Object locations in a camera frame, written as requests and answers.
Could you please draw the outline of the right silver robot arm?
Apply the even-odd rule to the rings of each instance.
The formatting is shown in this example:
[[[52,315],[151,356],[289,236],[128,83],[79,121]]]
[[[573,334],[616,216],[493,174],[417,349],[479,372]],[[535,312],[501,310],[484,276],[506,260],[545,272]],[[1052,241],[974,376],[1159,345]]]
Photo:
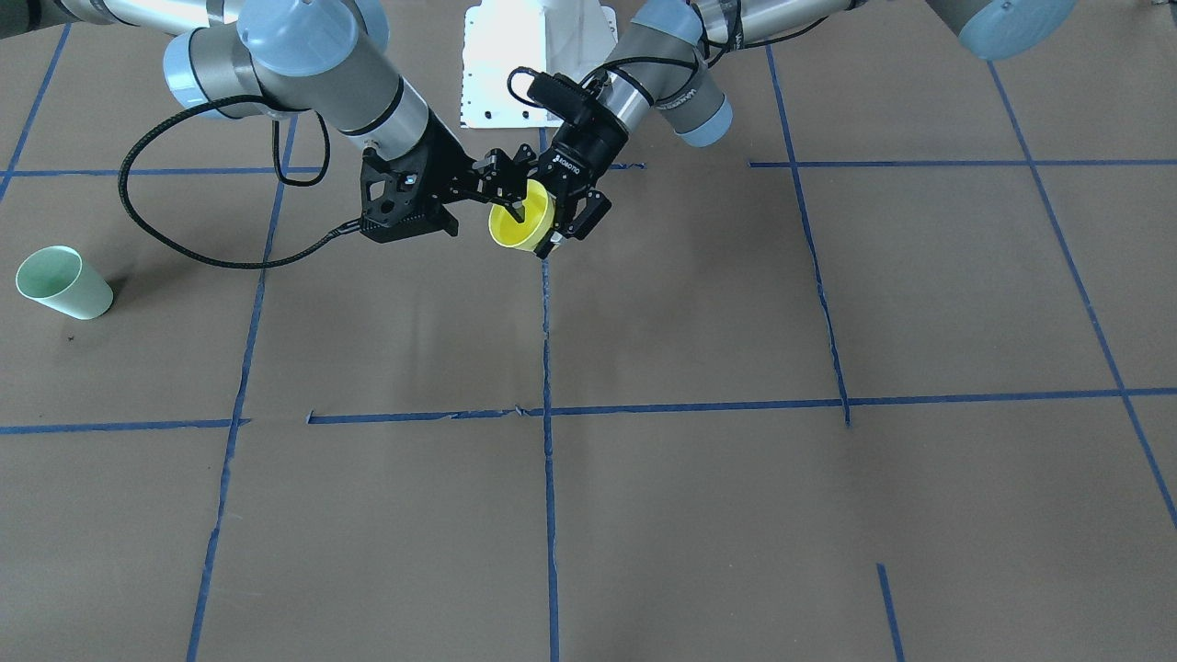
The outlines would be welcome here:
[[[454,234],[448,201],[523,221],[526,171],[470,158],[385,55],[377,1],[46,1],[42,15],[169,34],[164,77],[201,115],[274,119],[312,110],[364,152],[361,219],[387,238]]]

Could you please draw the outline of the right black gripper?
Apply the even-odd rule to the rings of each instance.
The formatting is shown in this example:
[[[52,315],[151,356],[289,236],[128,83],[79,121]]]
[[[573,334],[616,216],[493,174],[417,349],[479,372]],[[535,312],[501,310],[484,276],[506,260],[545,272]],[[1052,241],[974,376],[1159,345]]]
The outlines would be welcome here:
[[[426,163],[417,194],[417,210],[425,217],[439,217],[454,201],[483,201],[500,206],[516,223],[526,221],[527,180],[506,184],[476,177],[474,159],[463,148],[453,131],[440,119],[428,119],[423,143]]]

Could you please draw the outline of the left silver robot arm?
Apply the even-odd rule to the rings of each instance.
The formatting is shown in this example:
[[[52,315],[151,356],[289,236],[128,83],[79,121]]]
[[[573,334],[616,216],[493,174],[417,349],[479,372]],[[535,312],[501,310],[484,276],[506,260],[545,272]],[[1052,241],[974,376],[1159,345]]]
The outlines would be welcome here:
[[[804,35],[856,1],[647,1],[614,49],[581,77],[518,67],[525,102],[560,121],[550,146],[523,146],[521,176],[508,177],[508,200],[488,213],[488,232],[505,249],[547,257],[581,240],[611,208],[597,188],[652,110],[698,148],[730,130],[733,110],[712,67],[734,51],[760,49]]]

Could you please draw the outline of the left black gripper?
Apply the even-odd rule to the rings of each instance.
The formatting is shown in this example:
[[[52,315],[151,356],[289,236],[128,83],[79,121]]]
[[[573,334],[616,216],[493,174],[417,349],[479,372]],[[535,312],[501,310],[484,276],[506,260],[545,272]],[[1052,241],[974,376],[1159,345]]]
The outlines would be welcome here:
[[[538,166],[538,181],[559,200],[550,252],[567,240],[584,240],[612,210],[612,201],[594,185],[605,176],[629,140],[629,130],[609,110],[585,110],[564,123],[541,159],[528,145],[508,154],[487,152],[490,188],[527,188],[528,176]]]

